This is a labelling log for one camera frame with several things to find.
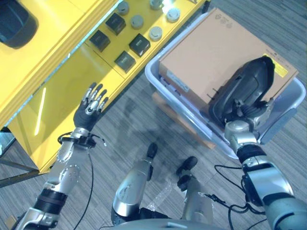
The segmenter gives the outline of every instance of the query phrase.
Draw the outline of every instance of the yellow label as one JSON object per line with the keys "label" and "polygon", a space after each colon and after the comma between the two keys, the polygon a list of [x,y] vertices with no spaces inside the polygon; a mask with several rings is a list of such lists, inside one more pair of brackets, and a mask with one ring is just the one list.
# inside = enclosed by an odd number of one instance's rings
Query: yellow label
{"label": "yellow label", "polygon": [[276,72],[279,76],[281,76],[282,78],[283,78],[284,76],[286,76],[287,73],[288,73],[288,70],[285,69],[285,68],[284,68],[281,64],[279,64],[277,61],[275,61],[272,57],[270,57],[270,58],[272,59],[274,65],[275,65],[275,72]]}

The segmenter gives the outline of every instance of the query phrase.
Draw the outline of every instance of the white label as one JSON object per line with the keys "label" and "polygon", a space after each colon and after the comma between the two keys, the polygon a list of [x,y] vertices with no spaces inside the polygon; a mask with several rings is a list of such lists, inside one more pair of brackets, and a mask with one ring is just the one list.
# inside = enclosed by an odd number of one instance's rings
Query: white label
{"label": "white label", "polygon": [[166,75],[174,83],[176,83],[180,88],[182,88],[184,90],[184,92],[188,92],[189,91],[189,87],[185,83],[183,83],[178,77],[176,77],[176,75],[173,74],[171,71],[167,70]]}

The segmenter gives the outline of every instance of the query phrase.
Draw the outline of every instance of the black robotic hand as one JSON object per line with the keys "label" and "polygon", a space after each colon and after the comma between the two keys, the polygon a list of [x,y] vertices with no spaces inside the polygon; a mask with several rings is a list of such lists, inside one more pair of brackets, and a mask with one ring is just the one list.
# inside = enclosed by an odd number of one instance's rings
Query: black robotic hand
{"label": "black robotic hand", "polygon": [[85,92],[84,97],[79,105],[79,108],[73,116],[73,122],[76,127],[85,128],[88,131],[92,131],[94,125],[102,117],[102,109],[108,97],[106,97],[101,103],[103,96],[106,94],[106,90],[103,90],[101,94],[96,98],[98,92],[102,89],[102,84],[99,84],[96,89],[96,82],[92,83],[89,89]]}

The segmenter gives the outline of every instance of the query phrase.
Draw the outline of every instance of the yellow shelf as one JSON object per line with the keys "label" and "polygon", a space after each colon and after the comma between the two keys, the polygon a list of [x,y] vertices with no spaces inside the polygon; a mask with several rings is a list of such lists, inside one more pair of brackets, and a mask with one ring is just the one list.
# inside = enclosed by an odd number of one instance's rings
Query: yellow shelf
{"label": "yellow shelf", "polygon": [[[181,11],[180,19],[175,23],[167,22],[166,11],[151,10],[149,1],[128,2],[130,12],[123,16],[126,27],[118,36],[107,28],[105,22],[98,27],[111,41],[106,49],[100,52],[87,39],[10,123],[10,130],[41,173],[46,172],[55,161],[59,149],[58,136],[74,129],[73,114],[88,86],[93,81],[104,85],[107,89],[106,96],[109,97],[107,107],[181,25],[202,6],[204,0],[199,0],[197,4],[188,0],[175,1],[172,7],[177,7]],[[130,25],[130,18],[136,14],[144,18],[144,25],[139,30],[133,29]],[[148,36],[153,26],[160,26],[163,29],[162,38],[157,42],[151,41]],[[129,43],[138,33],[151,42],[151,47],[142,57],[138,57],[129,48]],[[136,60],[136,64],[127,74],[114,62],[123,50]],[[44,91],[45,101],[41,106]]]}
{"label": "yellow shelf", "polygon": [[0,43],[0,127],[117,0],[21,0],[38,29],[20,49]]}

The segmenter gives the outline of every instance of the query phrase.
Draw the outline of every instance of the robot finger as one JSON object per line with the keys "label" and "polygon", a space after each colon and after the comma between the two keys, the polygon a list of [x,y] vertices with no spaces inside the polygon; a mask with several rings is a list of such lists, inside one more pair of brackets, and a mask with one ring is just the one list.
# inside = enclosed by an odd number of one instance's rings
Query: robot finger
{"label": "robot finger", "polygon": [[91,92],[93,91],[93,89],[95,88],[95,86],[97,85],[96,82],[93,82],[90,87],[86,90],[83,98],[82,98],[82,102],[85,104],[86,103],[86,99],[89,98],[89,96],[91,95]]}
{"label": "robot finger", "polygon": [[89,102],[92,102],[93,100],[95,100],[95,97],[96,97],[96,95],[98,94],[98,92],[99,92],[99,90],[101,90],[102,89],[102,84],[99,84],[98,86],[97,86],[97,88],[92,92],[92,94],[91,94],[91,96],[90,96],[90,98],[89,98]]}
{"label": "robot finger", "polygon": [[101,94],[97,97],[96,101],[98,101],[98,103],[100,102],[100,100],[103,98],[103,96],[106,94],[107,90],[103,90],[101,92]]}
{"label": "robot finger", "polygon": [[106,98],[101,102],[101,104],[99,105],[99,107],[97,108],[97,111],[101,112],[102,109],[103,109],[103,107],[104,107],[104,105],[106,104],[106,102],[107,102],[108,100],[109,100],[109,98],[106,97]]}

